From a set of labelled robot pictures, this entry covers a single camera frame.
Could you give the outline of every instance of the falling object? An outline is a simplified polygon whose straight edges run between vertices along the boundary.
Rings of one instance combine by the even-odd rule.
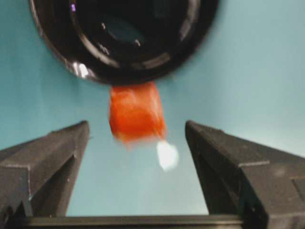
[[[113,87],[109,123],[112,134],[124,143],[166,137],[166,124],[154,83]]]

